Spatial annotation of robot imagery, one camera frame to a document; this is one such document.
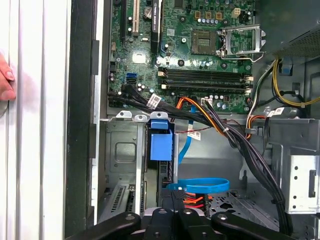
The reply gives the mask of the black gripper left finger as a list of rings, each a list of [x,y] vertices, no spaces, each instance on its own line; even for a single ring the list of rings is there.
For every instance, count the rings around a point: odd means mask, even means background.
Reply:
[[[173,191],[164,189],[161,206],[148,208],[143,216],[127,211],[86,230],[67,237],[68,240],[170,240],[172,238]]]

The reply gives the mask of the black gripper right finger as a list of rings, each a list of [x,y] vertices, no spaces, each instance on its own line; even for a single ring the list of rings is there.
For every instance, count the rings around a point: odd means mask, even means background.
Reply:
[[[292,240],[287,234],[272,230],[228,211],[216,212],[207,219],[196,207],[185,207],[184,191],[173,191],[180,240]]]

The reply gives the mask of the person's hand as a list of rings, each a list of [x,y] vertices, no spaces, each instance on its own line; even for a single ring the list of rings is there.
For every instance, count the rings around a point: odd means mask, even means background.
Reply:
[[[10,82],[14,82],[15,77],[12,69],[5,60],[3,54],[0,54],[0,100],[11,101],[15,100],[16,92]]]

